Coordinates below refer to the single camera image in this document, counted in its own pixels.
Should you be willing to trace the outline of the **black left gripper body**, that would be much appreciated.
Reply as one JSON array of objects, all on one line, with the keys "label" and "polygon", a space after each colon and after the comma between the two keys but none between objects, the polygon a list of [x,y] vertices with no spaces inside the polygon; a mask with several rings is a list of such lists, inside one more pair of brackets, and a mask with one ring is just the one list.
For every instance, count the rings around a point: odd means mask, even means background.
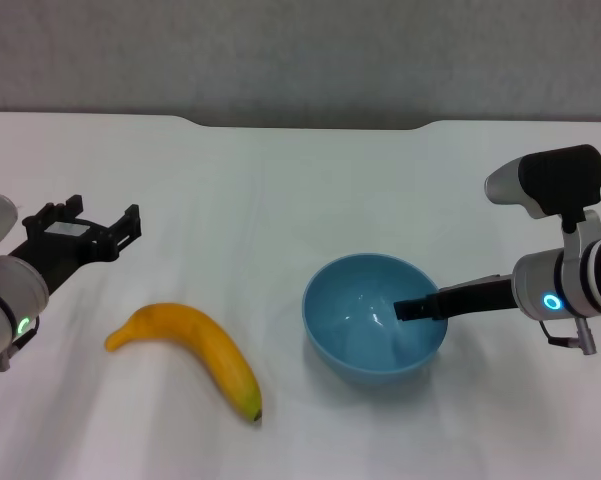
[{"label": "black left gripper body", "polygon": [[79,236],[50,233],[47,228],[55,221],[49,215],[33,215],[23,220],[26,240],[10,255],[30,265],[53,294],[82,266],[116,259],[115,233],[111,227],[94,222],[67,221],[70,226],[85,226]]}]

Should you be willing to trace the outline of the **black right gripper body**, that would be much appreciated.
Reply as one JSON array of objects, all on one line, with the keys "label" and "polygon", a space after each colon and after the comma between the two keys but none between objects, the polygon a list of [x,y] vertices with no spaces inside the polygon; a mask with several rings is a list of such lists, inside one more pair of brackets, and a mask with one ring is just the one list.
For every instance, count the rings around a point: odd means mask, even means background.
[{"label": "black right gripper body", "polygon": [[435,320],[517,308],[511,275],[492,275],[445,287],[433,296],[431,305]]}]

